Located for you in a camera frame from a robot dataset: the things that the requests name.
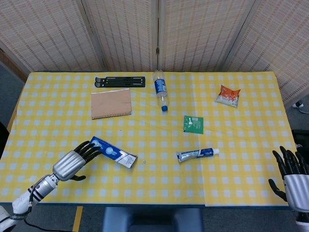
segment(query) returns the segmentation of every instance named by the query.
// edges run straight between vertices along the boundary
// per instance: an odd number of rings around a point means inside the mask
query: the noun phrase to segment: toothpaste box
[[[101,140],[95,136],[92,137],[90,143],[94,143],[95,146],[99,146],[103,155],[111,158],[112,160],[116,161],[117,163],[120,163],[127,168],[131,168],[135,160],[137,159],[137,156],[134,156],[132,154],[129,154],[123,150],[120,150],[119,148],[109,144],[108,142]]]

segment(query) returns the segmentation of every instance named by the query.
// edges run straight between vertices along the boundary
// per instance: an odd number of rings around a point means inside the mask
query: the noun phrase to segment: bottle cap
[[[164,105],[161,108],[162,108],[162,111],[167,111],[168,110],[168,106],[167,105]]]
[[[220,152],[219,149],[217,149],[217,148],[213,148],[212,150],[213,150],[213,154],[214,155],[217,155]]]

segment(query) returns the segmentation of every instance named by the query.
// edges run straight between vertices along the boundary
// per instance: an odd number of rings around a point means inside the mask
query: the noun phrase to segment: white robotic arm
[[[99,147],[93,147],[89,141],[83,142],[73,151],[67,153],[54,166],[53,173],[42,177],[37,183],[28,188],[12,202],[13,214],[9,215],[0,206],[0,232],[11,231],[17,223],[24,220],[32,207],[54,190],[59,181],[84,180],[85,176],[75,174],[94,157],[101,154]]]
[[[309,232],[309,169],[304,158],[299,154],[295,155],[290,150],[280,147],[284,162],[276,152],[274,154],[283,179],[285,192],[280,191],[275,182],[269,179],[269,185],[274,193],[286,201],[290,208],[298,212],[296,224],[300,232]]]

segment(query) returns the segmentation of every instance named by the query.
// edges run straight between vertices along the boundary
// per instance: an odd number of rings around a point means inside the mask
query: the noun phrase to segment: table
[[[94,78],[146,77],[131,88],[132,115],[91,120]],[[151,72],[33,72],[0,161],[0,199],[11,202],[63,155],[97,136],[137,155],[132,170],[100,156],[82,182],[60,182],[44,203],[286,205],[267,179],[282,181],[273,149],[295,151],[273,72],[166,72],[169,111],[156,103]],[[214,102],[220,85],[241,89],[237,109]],[[183,116],[204,117],[204,134],[183,132]],[[175,152],[220,149],[178,163]]]

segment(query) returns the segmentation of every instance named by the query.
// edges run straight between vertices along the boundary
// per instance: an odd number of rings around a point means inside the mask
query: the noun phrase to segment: blue bottle cap
[[[167,111],[168,110],[168,107],[166,105],[162,106],[162,111]]]

